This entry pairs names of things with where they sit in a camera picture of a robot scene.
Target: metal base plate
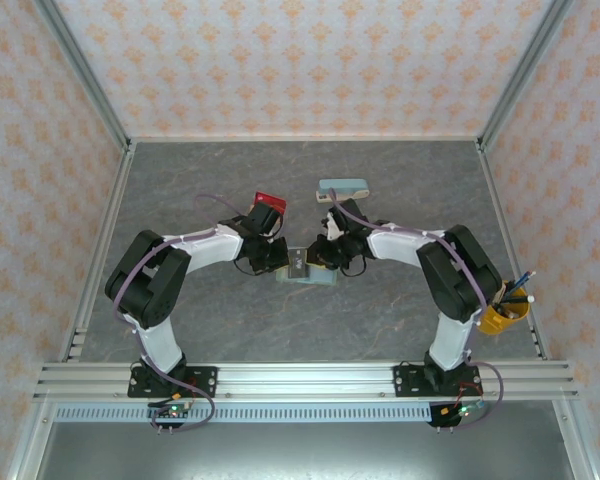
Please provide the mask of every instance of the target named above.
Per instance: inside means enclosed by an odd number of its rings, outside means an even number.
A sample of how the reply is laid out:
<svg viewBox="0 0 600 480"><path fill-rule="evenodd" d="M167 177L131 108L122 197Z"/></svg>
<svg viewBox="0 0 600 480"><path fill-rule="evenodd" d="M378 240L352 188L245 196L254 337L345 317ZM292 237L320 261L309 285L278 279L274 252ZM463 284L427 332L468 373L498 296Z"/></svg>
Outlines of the metal base plate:
<svg viewBox="0 0 600 480"><path fill-rule="evenodd" d="M215 397L218 383L217 367L199 367L187 365L184 379L185 383L199 388L203 392ZM173 385L163 384L156 380L156 374L147 371L142 365L131 369L131 379L127 396L129 398L166 398L173 394Z"/></svg>
<svg viewBox="0 0 600 480"><path fill-rule="evenodd" d="M453 381L444 383L436 391L425 377L424 365L401 364L393 367L393 386L396 397L458 396L460 395L460 384L475 384L476 378L480 378L478 367L465 366L458 370ZM480 396L480 391L472 387L466 387L463 392L463 396L475 395Z"/></svg>

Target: gray table surface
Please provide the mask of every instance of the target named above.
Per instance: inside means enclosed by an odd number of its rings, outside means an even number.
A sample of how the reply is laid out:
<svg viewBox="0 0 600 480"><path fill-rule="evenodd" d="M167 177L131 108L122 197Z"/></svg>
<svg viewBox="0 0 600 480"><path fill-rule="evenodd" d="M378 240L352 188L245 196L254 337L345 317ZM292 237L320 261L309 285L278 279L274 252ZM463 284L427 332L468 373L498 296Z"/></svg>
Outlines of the gray table surface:
<svg viewBox="0 0 600 480"><path fill-rule="evenodd" d="M138 358L130 331L112 319L103 289L143 229L184 234L209 225L196 212L198 193L222 194L248 209L261 190L288 202L285 237L308 246L321 232L322 178L364 178L371 195L359 206L371 220L424 229L468 226L503 278L512 275L487 184L471 142L140 143L93 309L83 361ZM218 220L232 213L211 200ZM437 326L437 309L419 269L371 261L336 286L283 284L249 277L231 263L191 273L172 314L189 361L420 360ZM526 321L497 337L475 336L475 358L535 357Z"/></svg>

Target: yellow cup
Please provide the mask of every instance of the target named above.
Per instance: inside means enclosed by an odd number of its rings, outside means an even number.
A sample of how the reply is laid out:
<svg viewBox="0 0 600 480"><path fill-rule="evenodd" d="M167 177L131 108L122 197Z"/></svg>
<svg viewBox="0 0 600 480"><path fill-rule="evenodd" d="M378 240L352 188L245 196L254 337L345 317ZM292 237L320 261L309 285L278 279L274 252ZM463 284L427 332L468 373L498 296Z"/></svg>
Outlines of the yellow cup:
<svg viewBox="0 0 600 480"><path fill-rule="evenodd" d="M523 288L519 288L512 295L515 297L526 297L527 292ZM498 312L494 310L493 307L487 307L487 313L482 319L482 323L478 327L482 333L486 333L487 335L498 335L504 332L507 328L513 325L516 322L519 322L527 315L529 315L529 310L531 310L531 306L528 303L508 303L505 304L507 310L518 314L518 318L507 318L500 315Z"/></svg>

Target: floral wallpaper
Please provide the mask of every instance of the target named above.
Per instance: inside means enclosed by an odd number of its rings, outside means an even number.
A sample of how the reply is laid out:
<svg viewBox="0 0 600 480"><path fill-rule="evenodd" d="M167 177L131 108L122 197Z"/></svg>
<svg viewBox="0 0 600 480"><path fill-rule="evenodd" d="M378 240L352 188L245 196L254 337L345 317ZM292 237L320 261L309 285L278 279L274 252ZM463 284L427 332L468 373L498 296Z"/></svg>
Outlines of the floral wallpaper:
<svg viewBox="0 0 600 480"><path fill-rule="evenodd" d="M0 0L0 479L71 322L120 151L31 0Z"/></svg>
<svg viewBox="0 0 600 480"><path fill-rule="evenodd" d="M550 0L59 0L131 136L481 133Z"/></svg>
<svg viewBox="0 0 600 480"><path fill-rule="evenodd" d="M575 0L489 153L551 353L573 359L600 448L600 0Z"/></svg>

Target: pen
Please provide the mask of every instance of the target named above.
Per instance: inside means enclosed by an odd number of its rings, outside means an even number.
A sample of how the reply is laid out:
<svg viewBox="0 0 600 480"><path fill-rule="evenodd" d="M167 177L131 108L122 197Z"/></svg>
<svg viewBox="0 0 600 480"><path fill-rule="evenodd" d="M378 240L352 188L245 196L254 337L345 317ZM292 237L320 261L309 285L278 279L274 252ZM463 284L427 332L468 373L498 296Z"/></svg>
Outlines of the pen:
<svg viewBox="0 0 600 480"><path fill-rule="evenodd" d="M533 303L536 301L536 298L533 295L528 295L526 297L512 297L506 300L502 300L500 303Z"/></svg>
<svg viewBox="0 0 600 480"><path fill-rule="evenodd" d="M511 287L511 289L509 289L509 291L504 294L504 299L509 298L513 292L515 292L520 287L522 287L525 283L527 283L529 281L529 279L531 277L533 277L535 274L536 274L535 270L533 272L525 272L524 275L522 275L520 277L520 279L513 285L513 287Z"/></svg>
<svg viewBox="0 0 600 480"><path fill-rule="evenodd" d="M505 294L509 293L515 284L516 284L515 278L513 280L509 280L507 282L507 287L505 288L504 293Z"/></svg>
<svg viewBox="0 0 600 480"><path fill-rule="evenodd" d="M496 312L498 313L498 315L501 315L503 317L509 318L509 319L514 319L519 317L519 315L517 313L512 312L511 310L508 310L505 308L504 305L498 305L495 307Z"/></svg>

